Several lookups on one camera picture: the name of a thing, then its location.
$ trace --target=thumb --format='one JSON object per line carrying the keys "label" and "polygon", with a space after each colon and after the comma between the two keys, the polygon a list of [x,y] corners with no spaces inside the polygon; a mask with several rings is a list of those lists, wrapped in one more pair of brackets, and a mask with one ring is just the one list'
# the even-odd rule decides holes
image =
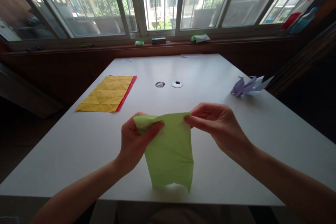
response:
{"label": "thumb", "polygon": [[185,117],[184,121],[190,124],[191,126],[194,126],[195,128],[198,128],[210,134],[212,133],[213,128],[214,128],[212,125],[213,121],[204,120],[202,118],[199,118],[193,115]]}
{"label": "thumb", "polygon": [[146,146],[156,137],[159,131],[165,124],[163,122],[157,122],[151,126],[151,128],[141,136],[142,142],[146,144]]}

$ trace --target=origami crane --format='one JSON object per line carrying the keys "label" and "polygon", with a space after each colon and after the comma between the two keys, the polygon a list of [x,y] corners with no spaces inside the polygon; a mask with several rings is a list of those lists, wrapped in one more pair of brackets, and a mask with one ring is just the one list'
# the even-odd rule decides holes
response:
{"label": "origami crane", "polygon": [[252,79],[245,85],[244,78],[240,77],[240,80],[235,84],[233,87],[231,94],[234,94],[236,97],[241,95],[250,95],[250,96],[259,96],[260,91],[267,87],[267,85],[271,82],[274,78],[271,77],[265,82],[263,82],[264,76],[256,77],[250,76]]}

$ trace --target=yellow origami paper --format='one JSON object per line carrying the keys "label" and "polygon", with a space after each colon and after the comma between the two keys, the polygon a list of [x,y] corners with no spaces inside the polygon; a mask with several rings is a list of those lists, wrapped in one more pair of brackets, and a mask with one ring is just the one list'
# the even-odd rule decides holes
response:
{"label": "yellow origami paper", "polygon": [[82,111],[114,112],[124,98],[133,76],[106,76],[76,108]]}

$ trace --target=white table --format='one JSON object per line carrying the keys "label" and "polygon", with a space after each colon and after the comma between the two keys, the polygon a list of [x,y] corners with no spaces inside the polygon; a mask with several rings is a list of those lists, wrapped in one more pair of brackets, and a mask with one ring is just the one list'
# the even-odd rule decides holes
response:
{"label": "white table", "polygon": [[[76,112],[75,107],[108,75],[137,75],[117,113]],[[52,197],[114,159],[121,126],[133,114],[187,112],[200,102],[226,103],[249,139],[282,162],[336,190],[336,145],[275,99],[234,97],[238,76],[247,76],[218,54],[200,58],[115,59],[0,185],[0,195]],[[156,82],[166,86],[157,88]],[[179,89],[171,86],[180,81]],[[191,191],[151,186],[145,157],[101,199],[214,204],[283,205],[266,187],[222,153],[211,136],[191,130]]]}

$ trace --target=grommet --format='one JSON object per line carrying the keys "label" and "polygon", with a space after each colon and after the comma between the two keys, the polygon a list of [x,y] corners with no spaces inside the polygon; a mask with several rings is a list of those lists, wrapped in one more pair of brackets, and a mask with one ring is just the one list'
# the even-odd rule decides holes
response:
{"label": "grommet", "polygon": [[157,82],[157,83],[155,83],[155,86],[156,86],[157,88],[163,88],[165,85],[166,85],[166,84],[165,84],[164,82]]}
{"label": "grommet", "polygon": [[183,86],[182,82],[179,82],[179,81],[173,81],[171,83],[171,85],[174,87],[174,88],[180,88]]}

